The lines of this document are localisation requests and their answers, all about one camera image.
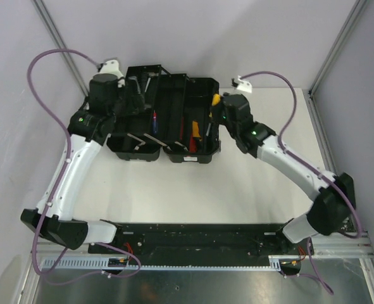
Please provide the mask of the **blue screwdriver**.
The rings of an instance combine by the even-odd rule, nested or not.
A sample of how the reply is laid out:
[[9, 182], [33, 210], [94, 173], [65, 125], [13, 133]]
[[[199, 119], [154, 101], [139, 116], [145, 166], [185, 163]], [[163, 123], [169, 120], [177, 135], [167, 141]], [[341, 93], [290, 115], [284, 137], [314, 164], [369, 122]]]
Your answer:
[[158, 133], [158, 116], [156, 111], [153, 111], [153, 134], [156, 135]]

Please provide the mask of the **yellow handled screwdriver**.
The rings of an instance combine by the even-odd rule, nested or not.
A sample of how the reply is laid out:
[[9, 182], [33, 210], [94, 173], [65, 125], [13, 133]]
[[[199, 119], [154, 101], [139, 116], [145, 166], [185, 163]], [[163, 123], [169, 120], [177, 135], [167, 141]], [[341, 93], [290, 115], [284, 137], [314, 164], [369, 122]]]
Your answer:
[[220, 113], [221, 113], [221, 96], [219, 94], [214, 94], [209, 108], [209, 125], [206, 131], [206, 136], [209, 136], [212, 126], [220, 123]]

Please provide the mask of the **red handled pliers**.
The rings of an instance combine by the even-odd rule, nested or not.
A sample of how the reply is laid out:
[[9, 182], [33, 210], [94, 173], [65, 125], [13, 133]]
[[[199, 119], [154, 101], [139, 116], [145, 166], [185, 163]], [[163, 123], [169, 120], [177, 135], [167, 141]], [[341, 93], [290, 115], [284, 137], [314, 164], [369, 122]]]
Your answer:
[[191, 136], [189, 141], [189, 152], [197, 153], [201, 149], [202, 143], [203, 139], [201, 137]]

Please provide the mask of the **black plastic toolbox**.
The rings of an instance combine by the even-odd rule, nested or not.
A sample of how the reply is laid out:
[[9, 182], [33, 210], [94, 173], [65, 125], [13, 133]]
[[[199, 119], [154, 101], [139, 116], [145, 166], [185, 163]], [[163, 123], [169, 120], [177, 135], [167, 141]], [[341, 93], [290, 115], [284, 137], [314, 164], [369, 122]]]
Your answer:
[[[106, 144], [122, 160], [156, 161], [161, 152], [173, 163], [198, 162], [207, 164], [221, 150], [218, 126], [212, 126], [209, 136], [209, 108], [219, 83], [211, 77], [190, 77], [186, 73], [170, 73], [162, 65], [131, 66], [125, 77], [136, 76], [142, 85], [142, 73], [154, 72], [144, 94], [145, 111], [120, 117]], [[153, 134], [153, 111], [158, 116], [158, 133]], [[185, 138], [180, 141], [180, 125], [185, 117]], [[203, 138], [197, 153], [189, 152], [192, 121], [199, 122]]]

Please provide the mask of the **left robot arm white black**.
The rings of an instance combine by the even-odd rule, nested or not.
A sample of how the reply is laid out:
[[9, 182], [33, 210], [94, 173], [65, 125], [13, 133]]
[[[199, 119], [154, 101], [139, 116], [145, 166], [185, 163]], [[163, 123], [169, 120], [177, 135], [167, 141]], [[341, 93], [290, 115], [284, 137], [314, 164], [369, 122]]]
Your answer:
[[73, 216], [83, 181], [120, 117], [144, 106], [144, 91], [136, 76], [118, 77], [101, 72], [89, 83], [89, 95], [63, 130], [66, 145], [58, 168], [36, 208], [22, 211], [21, 220], [35, 233], [65, 248], [101, 243], [110, 253], [119, 252], [124, 238], [106, 220], [84, 221]]

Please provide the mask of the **red black handled tool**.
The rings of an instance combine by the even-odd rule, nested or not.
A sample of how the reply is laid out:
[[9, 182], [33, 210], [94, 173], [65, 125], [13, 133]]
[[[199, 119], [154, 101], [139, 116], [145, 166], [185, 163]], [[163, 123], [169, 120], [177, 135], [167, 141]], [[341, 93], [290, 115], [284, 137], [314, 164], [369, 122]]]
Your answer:
[[183, 116], [181, 119], [180, 125], [180, 141], [182, 142], [185, 138], [185, 117]]

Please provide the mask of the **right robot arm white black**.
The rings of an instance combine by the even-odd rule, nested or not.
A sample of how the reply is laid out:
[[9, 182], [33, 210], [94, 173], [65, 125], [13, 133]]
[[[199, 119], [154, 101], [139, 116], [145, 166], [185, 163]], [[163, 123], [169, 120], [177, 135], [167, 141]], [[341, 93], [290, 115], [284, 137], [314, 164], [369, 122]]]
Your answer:
[[243, 153], [277, 169], [312, 201], [307, 212], [282, 227], [282, 234], [276, 238], [281, 253], [291, 254], [305, 238], [329, 236], [340, 229], [355, 209], [354, 183], [349, 175], [319, 171], [289, 151], [274, 130], [254, 121], [242, 94], [215, 94], [210, 112], [213, 123], [224, 125]]

